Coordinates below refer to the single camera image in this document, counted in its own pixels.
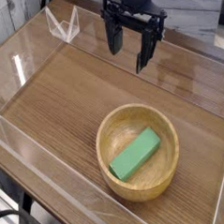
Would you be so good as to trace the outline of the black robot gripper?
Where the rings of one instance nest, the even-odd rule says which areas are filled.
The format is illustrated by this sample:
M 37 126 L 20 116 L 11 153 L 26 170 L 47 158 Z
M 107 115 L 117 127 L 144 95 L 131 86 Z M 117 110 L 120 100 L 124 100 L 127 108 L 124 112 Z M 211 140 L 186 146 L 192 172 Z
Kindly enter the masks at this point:
M 152 0 L 102 0 L 102 5 L 101 18 L 106 25 L 108 46 L 112 54 L 119 53 L 123 46 L 122 27 L 142 32 L 141 51 L 136 62 L 136 73 L 139 74 L 153 57 L 157 39 L 163 39 L 166 11 Z

